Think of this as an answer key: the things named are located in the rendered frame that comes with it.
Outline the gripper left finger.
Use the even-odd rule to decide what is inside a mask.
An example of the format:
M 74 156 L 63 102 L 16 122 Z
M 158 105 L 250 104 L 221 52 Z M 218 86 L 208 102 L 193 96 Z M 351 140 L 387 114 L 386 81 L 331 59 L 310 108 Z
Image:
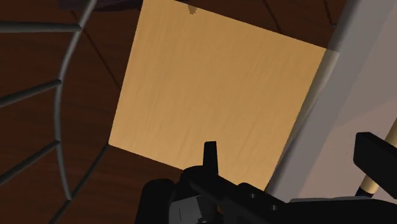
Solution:
M 208 141 L 202 165 L 185 169 L 177 183 L 154 179 L 144 185 L 134 224 L 286 224 L 283 205 L 219 176 L 216 142 Z

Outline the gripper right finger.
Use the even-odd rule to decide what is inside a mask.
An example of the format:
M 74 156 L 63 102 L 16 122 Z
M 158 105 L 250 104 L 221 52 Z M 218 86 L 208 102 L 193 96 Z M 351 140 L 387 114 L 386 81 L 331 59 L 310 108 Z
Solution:
M 358 132 L 354 164 L 397 199 L 397 148 L 371 132 Z

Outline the beige stick with black tip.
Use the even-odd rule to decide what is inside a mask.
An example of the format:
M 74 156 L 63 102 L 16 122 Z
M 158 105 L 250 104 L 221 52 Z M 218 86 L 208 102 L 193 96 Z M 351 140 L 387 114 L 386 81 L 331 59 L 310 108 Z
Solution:
M 397 119 L 395 119 L 390 131 L 388 132 L 385 141 L 393 146 L 397 146 Z M 368 175 L 366 175 L 355 196 L 364 196 L 372 198 L 375 192 L 379 189 L 379 185 Z

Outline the light wooden square table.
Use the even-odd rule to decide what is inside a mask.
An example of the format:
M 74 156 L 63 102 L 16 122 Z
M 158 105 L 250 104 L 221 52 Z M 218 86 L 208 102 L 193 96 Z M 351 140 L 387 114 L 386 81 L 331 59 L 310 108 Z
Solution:
M 324 48 L 176 0 L 144 0 L 109 143 L 264 189 Z

